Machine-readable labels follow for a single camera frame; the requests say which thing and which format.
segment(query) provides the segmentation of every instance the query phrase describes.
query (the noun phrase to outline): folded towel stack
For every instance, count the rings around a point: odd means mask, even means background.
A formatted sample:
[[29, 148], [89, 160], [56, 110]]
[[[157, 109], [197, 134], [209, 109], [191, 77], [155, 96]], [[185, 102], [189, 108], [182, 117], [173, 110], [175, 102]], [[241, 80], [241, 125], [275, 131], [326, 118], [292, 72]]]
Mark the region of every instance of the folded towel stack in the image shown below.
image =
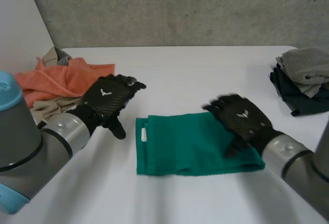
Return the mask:
[[317, 48], [294, 49], [277, 57], [270, 79], [291, 115], [329, 111], [329, 52]]
[[200, 176], [262, 170], [254, 148], [223, 157], [234, 135], [210, 113], [136, 120], [137, 174]]

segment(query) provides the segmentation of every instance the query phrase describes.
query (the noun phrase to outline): carbon fiber glove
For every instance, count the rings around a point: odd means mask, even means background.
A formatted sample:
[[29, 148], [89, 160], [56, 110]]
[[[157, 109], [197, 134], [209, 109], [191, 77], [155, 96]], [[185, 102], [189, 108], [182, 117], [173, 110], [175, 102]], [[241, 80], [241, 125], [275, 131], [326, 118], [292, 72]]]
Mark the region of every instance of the carbon fiber glove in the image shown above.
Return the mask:
[[133, 77], [123, 75], [100, 77], [82, 96], [77, 109], [69, 112], [77, 115], [77, 112], [83, 110], [85, 117], [82, 117], [82, 120], [85, 124], [90, 123], [92, 116], [96, 116], [97, 126], [102, 125], [110, 129], [118, 139], [124, 139], [126, 133], [118, 120], [120, 111], [137, 91], [145, 88], [146, 85], [137, 82]]
[[254, 146], [262, 154], [266, 144], [281, 134], [273, 130], [270, 120], [252, 102], [239, 95], [221, 96], [203, 109], [211, 112], [223, 126], [236, 135], [225, 156]]

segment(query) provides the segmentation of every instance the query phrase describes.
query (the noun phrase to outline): white logo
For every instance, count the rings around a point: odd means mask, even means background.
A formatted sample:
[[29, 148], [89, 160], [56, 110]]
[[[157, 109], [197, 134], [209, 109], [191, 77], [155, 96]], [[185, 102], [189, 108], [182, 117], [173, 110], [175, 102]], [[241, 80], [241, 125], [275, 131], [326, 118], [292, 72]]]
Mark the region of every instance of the white logo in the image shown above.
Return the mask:
[[248, 118], [248, 111], [247, 110], [245, 110], [245, 112], [243, 113], [243, 114], [236, 114], [237, 116], [239, 116], [239, 117], [245, 117], [245, 118]]
[[112, 92], [109, 92], [109, 93], [104, 92], [103, 89], [101, 89], [101, 93], [102, 93], [102, 96], [106, 96], [106, 95], [111, 95], [112, 94]]

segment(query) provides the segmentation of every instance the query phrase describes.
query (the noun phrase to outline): white table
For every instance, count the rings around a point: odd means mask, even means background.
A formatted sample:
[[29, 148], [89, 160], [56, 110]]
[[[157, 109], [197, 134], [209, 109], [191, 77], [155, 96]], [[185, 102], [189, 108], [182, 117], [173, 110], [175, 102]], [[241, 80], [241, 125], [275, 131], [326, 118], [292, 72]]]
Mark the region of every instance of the white table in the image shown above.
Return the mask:
[[206, 177], [136, 175], [135, 119], [202, 112], [219, 94], [239, 93], [281, 130], [314, 150], [326, 115], [294, 118], [269, 80], [292, 47], [71, 48], [90, 64], [146, 83], [120, 115], [127, 138], [98, 128], [89, 144], [15, 216], [2, 223], [326, 223], [270, 169]]

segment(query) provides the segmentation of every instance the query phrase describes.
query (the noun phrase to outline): towel label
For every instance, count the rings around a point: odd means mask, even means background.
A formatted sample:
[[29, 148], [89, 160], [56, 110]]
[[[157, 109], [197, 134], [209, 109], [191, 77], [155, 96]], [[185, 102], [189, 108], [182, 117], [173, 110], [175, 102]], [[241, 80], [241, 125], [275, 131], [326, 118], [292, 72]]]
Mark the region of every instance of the towel label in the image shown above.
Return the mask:
[[142, 128], [142, 142], [146, 142], [147, 138], [146, 138], [146, 129]]

